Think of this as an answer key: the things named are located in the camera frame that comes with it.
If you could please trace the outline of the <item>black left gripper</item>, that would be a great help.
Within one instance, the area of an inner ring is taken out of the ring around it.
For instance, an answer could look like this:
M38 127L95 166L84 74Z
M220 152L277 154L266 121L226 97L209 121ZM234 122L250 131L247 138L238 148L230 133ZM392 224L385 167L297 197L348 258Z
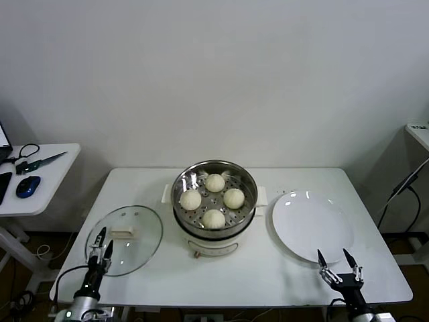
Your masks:
M107 228L103 227L95 238L95 242L90 245L88 256L88 272L85 274L83 282L83 295L85 297L100 297L99 289L103 276L107 273L111 265L111 256L113 254L113 240L111 240L101 259L101 251Z

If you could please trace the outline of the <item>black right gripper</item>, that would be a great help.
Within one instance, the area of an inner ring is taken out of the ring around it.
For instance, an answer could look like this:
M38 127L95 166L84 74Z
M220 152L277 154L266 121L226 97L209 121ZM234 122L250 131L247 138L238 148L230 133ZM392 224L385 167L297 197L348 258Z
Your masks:
M352 273L336 275L328 268L322 252L318 250L319 274L325 283L334 284L334 289L342 294L346 308L350 313L363 313L367 307L361 293L363 287L363 267L356 263L354 257L345 248L343 248L343 253L352 269Z

